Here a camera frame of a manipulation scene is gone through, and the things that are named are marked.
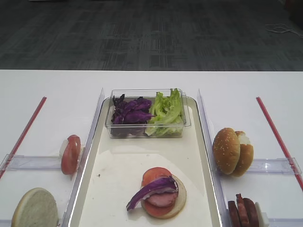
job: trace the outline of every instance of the clear plastic bin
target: clear plastic bin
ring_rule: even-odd
[[[172,89],[146,89],[146,90],[113,90],[110,96],[110,102],[105,121],[105,127],[108,130],[111,138],[174,138],[182,137],[184,127],[191,125],[187,100],[185,99],[186,94],[182,90],[178,89],[179,98],[182,105],[181,108],[181,121],[178,123],[145,123],[140,124],[113,124],[113,114],[115,111],[114,98],[119,98],[124,95],[124,101],[130,102],[136,100],[139,97],[149,99],[152,102],[152,106],[155,103],[157,92],[161,92],[163,97],[169,97]]]

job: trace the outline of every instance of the white cable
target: white cable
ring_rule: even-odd
[[[273,25],[265,25],[265,26],[276,26],[271,30],[266,29],[269,32],[274,32],[274,33],[292,32],[292,33],[296,34],[297,36],[299,36],[300,38],[303,38],[302,34],[299,34],[295,30],[292,30],[292,29],[288,28],[285,24],[273,24]]]

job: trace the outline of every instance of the gray carpet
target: gray carpet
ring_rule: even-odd
[[[278,0],[0,0],[0,69],[303,71]]]

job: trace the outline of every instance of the red cabbage strip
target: red cabbage strip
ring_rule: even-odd
[[[145,200],[153,194],[177,191],[178,185],[174,178],[172,178],[172,176],[159,178],[144,186],[140,191],[138,191],[129,201],[126,206],[126,209],[127,211],[134,209],[141,200]]]

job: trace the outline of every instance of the red straw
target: red straw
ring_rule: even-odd
[[[30,126],[33,124],[35,118],[37,117],[38,113],[40,112],[43,104],[45,103],[46,101],[46,97],[43,97],[38,105],[38,107],[36,108],[35,112],[33,113],[32,117],[29,119],[29,122],[27,123],[25,129],[23,130],[22,134],[20,135],[19,139],[17,140],[14,148],[12,149],[11,153],[9,154],[9,158],[8,160],[6,161],[4,167],[2,170],[0,170],[0,179],[1,177],[3,176],[6,168],[8,167],[9,163],[11,162],[14,154],[16,153],[16,151],[18,150],[18,148],[20,147],[20,144],[22,143],[24,137],[26,136]]]
[[[266,108],[265,108],[265,106],[264,106],[264,104],[263,104],[263,102],[262,102],[262,100],[261,100],[260,97],[257,97],[257,102],[259,103],[259,106],[261,107],[261,109],[263,111],[263,114],[265,115],[265,117],[266,117],[266,119],[267,119],[267,121],[268,121],[268,123],[269,123],[269,125],[271,127],[271,130],[273,131],[273,133],[274,133],[274,135],[275,135],[278,143],[280,144],[280,147],[283,150],[283,153],[284,153],[285,157],[288,158],[289,164],[290,164],[291,168],[294,171],[294,175],[297,178],[297,181],[298,181],[301,189],[303,190],[303,179],[302,179],[301,175],[298,174],[299,171],[298,171],[296,165],[294,164],[290,153],[288,152],[288,150],[287,150],[287,148],[286,148],[286,146],[285,146],[285,144],[284,144],[284,142],[283,142],[283,140],[282,140],[282,138],[281,138],[278,130],[276,129],[273,121],[271,120],[271,118],[269,116],[269,113],[267,112],[267,110],[266,110]]]

